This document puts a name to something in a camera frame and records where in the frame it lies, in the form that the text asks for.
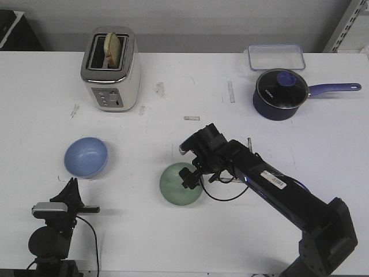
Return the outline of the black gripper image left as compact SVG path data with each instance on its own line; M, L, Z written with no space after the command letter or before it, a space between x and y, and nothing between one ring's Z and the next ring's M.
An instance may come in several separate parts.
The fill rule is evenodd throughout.
M77 178L71 178L60 194L50 199L50 205L52 211L48 223L55 228L74 228L79 214L100 212L98 205L85 205L82 202Z

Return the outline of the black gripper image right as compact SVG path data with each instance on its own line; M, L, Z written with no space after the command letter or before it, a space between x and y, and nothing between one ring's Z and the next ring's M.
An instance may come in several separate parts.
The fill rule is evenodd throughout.
M229 141L218 131L215 124L210 123L192 135L195 137L195 148L191 152L196 156L193 165L203 174L224 171L227 168L224 150ZM200 186L201 175L192 173L188 168L182 168L179 176L185 189Z

